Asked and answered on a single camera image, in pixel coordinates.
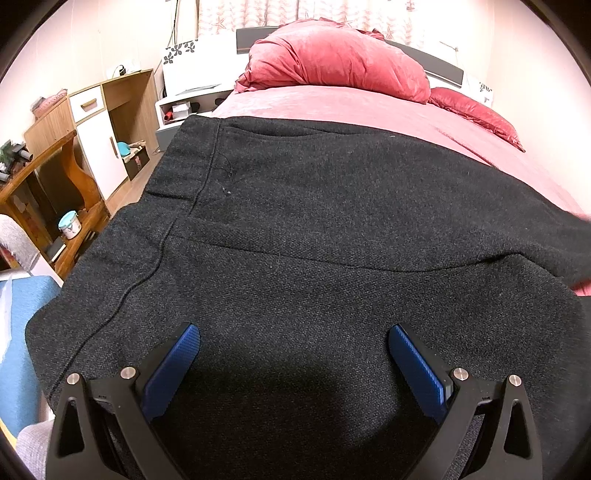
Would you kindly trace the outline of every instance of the box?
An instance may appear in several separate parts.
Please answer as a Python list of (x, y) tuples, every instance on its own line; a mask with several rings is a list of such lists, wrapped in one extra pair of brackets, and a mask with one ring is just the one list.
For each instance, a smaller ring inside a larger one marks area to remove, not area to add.
[(189, 116), (191, 113), (191, 103), (190, 102), (183, 102), (177, 105), (173, 105), (173, 119), (174, 120), (183, 120)]
[(142, 147), (138, 152), (132, 153), (123, 158), (125, 170), (130, 180), (133, 180), (139, 171), (150, 161), (146, 147)]

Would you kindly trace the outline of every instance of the drawer handle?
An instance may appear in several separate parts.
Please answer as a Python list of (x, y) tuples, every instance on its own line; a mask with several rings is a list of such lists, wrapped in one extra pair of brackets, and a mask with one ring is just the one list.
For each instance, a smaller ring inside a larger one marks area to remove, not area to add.
[(81, 103), (80, 107), (82, 107), (83, 110), (86, 110), (90, 105), (95, 105), (96, 104), (96, 98), (93, 98), (92, 100), (88, 100), (85, 103)]

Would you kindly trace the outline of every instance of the curtain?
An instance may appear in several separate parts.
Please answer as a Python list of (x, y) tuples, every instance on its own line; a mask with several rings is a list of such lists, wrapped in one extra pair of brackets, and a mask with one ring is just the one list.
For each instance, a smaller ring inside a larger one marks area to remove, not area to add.
[(330, 18), (359, 30), (377, 28), (387, 40), (422, 48), (428, 0), (200, 0), (199, 35)]

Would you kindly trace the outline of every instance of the white jar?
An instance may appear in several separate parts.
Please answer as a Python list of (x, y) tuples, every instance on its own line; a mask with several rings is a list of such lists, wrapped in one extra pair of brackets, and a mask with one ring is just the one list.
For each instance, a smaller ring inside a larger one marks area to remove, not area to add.
[(82, 224), (80, 223), (78, 214), (74, 210), (65, 214), (57, 226), (68, 240), (74, 238), (82, 230)]

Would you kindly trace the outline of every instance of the blue cushion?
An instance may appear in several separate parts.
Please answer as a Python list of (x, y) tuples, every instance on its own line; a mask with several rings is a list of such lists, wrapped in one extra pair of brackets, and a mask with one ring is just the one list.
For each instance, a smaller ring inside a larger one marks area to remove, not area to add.
[(34, 313), (60, 292), (51, 277), (12, 281), (12, 340), (0, 364), (0, 419), (13, 436), (38, 422), (41, 391), (25, 344), (25, 327)]

